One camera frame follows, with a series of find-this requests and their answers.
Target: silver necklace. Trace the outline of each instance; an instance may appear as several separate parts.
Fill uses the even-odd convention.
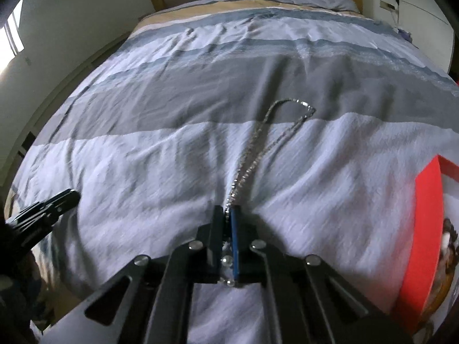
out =
[[[299,103],[300,105],[306,107],[307,111],[306,114],[297,119],[293,124],[286,128],[274,141],[272,141],[267,147],[263,149],[262,152],[260,152],[253,160],[252,163],[248,168],[244,170],[244,167],[247,166],[250,161],[247,161],[247,159],[252,156],[253,150],[255,147],[255,143],[258,140],[258,137],[260,136],[261,131],[263,130],[264,125],[268,122],[269,117],[271,116],[272,111],[278,106],[283,103],[287,102],[296,102]],[[228,198],[226,199],[225,203],[225,216],[228,219],[230,215],[230,207],[237,202],[238,195],[241,191],[242,186],[245,184],[247,181],[247,178],[253,173],[255,170],[256,166],[260,162],[263,156],[265,156],[273,147],[275,147],[279,142],[282,141],[283,138],[287,136],[293,135],[299,127],[306,121],[307,118],[310,118],[316,109],[312,106],[310,106],[308,103],[301,101],[299,99],[295,98],[284,98],[275,101],[268,109],[268,112],[266,113],[260,127],[255,130],[255,132],[252,134],[252,138],[250,139],[249,144],[247,145],[246,150],[242,154],[239,160],[239,166],[236,171],[236,176],[231,183],[231,189],[230,193],[228,195]]]

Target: electrical outlet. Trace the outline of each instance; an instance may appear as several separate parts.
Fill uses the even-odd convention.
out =
[[[380,0],[380,2],[379,2],[379,7],[383,8],[385,10],[389,10],[389,11],[395,11],[395,12],[397,11],[397,9],[395,9],[395,6],[393,6],[392,4],[389,4],[389,3],[385,2],[385,1],[382,1],[382,0]]]

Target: yellow stripe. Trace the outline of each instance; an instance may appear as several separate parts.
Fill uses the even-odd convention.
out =
[[[274,7],[278,9],[288,9],[288,10],[309,10],[309,11],[322,11],[331,14],[338,15],[352,15],[360,16],[358,13],[354,12],[333,12],[327,9],[320,9],[317,7],[304,6],[304,5],[295,5],[290,3],[279,3],[276,1],[269,0],[238,0],[238,1],[218,1],[216,3],[206,4],[206,5],[196,5],[185,7],[183,9],[164,12],[152,15],[151,17],[145,18],[141,21],[137,27],[134,29],[133,33],[141,29],[142,27],[152,25],[152,24],[161,24],[175,21],[190,19],[193,17],[198,17],[202,15],[218,14],[218,13],[227,13],[229,11],[237,11],[243,9],[256,9],[260,7]]]

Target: striped bedspread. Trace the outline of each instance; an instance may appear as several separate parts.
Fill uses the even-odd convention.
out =
[[[319,254],[389,312],[415,177],[436,154],[459,163],[458,96],[350,0],[205,0],[145,18],[50,119],[15,178],[21,207],[82,194],[34,249],[47,303],[58,318],[135,255],[193,239],[270,104],[293,97],[317,112],[262,159],[240,204],[266,241]],[[302,112],[282,106],[262,144]],[[189,342],[267,342],[260,298],[256,285],[196,286]]]

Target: silver rivet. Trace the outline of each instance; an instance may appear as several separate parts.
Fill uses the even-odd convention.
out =
[[[226,268],[231,268],[233,266],[233,258],[230,255],[223,256],[222,265]]]
[[[322,260],[317,255],[308,255],[306,256],[306,264],[310,266],[318,266]]]
[[[200,240],[192,240],[191,242],[188,243],[188,247],[194,251],[197,251],[201,248],[203,248],[203,243]]]
[[[266,247],[266,242],[261,239],[256,239],[252,242],[251,246],[254,249],[263,249]]]
[[[137,266],[145,266],[150,261],[150,258],[147,255],[137,255],[134,257],[134,264]]]

